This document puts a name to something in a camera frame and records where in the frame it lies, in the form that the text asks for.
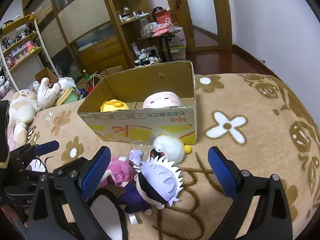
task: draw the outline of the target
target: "pink package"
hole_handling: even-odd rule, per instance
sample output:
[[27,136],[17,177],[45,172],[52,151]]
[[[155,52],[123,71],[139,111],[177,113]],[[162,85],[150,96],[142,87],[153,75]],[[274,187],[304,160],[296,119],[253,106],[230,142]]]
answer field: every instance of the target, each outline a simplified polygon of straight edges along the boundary
[[158,32],[156,32],[155,34],[152,35],[152,37],[157,37],[157,36],[161,36],[162,34],[165,34],[169,31],[169,29],[165,29],[165,30],[160,30]]
[[99,183],[99,187],[104,187],[108,184],[121,187],[122,182],[130,182],[132,179],[133,168],[130,166],[128,158],[118,156],[111,159],[109,166]]
[[156,32],[158,32],[158,31],[160,31],[160,30],[168,29],[169,26],[170,26],[169,23],[161,24],[161,25],[157,26],[157,27],[153,30],[153,32],[156,33]]

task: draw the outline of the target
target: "yellow plush toy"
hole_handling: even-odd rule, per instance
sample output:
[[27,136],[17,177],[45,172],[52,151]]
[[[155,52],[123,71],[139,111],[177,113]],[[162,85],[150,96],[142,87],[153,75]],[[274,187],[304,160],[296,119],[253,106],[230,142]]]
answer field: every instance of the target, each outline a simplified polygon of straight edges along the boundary
[[117,110],[129,110],[129,107],[126,103],[121,102],[117,99],[105,101],[100,107],[100,112],[112,112]]

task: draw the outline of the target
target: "black device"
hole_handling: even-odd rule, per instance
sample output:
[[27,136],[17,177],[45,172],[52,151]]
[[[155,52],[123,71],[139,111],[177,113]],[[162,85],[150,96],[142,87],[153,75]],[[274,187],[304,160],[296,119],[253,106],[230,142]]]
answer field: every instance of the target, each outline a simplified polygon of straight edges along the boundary
[[[27,239],[111,240],[86,204],[95,192],[111,158],[108,147],[101,147],[90,161],[81,157],[53,173],[26,170],[35,156],[57,150],[59,143],[26,144],[9,153],[6,135],[9,102],[0,101],[0,204],[11,203],[20,213],[30,208]],[[260,200],[246,235],[241,240],[292,240],[289,205],[278,175],[254,177],[240,171],[217,147],[208,152],[208,161],[226,196],[234,203],[209,240],[233,240],[249,210],[253,196]],[[68,203],[77,224],[68,224],[62,205]]]

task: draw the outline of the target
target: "baseboard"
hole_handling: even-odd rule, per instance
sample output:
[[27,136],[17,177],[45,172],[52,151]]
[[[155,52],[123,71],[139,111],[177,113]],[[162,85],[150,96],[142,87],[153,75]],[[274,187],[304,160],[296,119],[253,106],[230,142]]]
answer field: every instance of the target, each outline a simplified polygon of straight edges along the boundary
[[193,25],[193,29],[203,33],[204,35],[207,35],[208,37],[210,37],[211,39],[215,40],[216,42],[219,42],[219,35],[209,32],[203,28],[200,28],[198,26]]
[[252,68],[257,70],[259,73],[265,74],[265,75],[271,75],[280,79],[271,69],[269,69],[266,65],[260,62],[254,56],[252,56],[249,52],[240,48],[238,45],[233,44],[232,49],[236,55],[242,58],[246,63],[248,63]]

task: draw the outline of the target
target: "brown floral blanket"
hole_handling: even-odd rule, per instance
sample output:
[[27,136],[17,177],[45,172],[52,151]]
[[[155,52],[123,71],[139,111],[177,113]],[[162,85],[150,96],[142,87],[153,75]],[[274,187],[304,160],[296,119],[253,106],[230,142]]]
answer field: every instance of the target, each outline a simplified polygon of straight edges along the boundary
[[[139,225],[131,225],[128,215],[115,209],[116,233],[110,232],[101,196],[110,202],[119,189],[110,189],[111,197],[109,190],[99,191],[90,204],[102,227],[113,240],[208,239],[232,204],[207,161],[208,149],[218,146],[241,170],[281,177],[297,237],[320,205],[320,136],[310,114],[284,83],[266,75],[196,75],[196,99],[198,140],[179,164],[184,176],[181,201],[161,211],[154,209],[150,217],[139,214]],[[80,104],[41,111],[31,126],[30,143],[60,143],[58,151],[41,157],[49,171],[81,156],[90,159],[102,145],[113,156],[127,156],[132,149],[131,144],[102,141],[77,115]],[[246,233],[256,205],[255,198],[238,236]]]

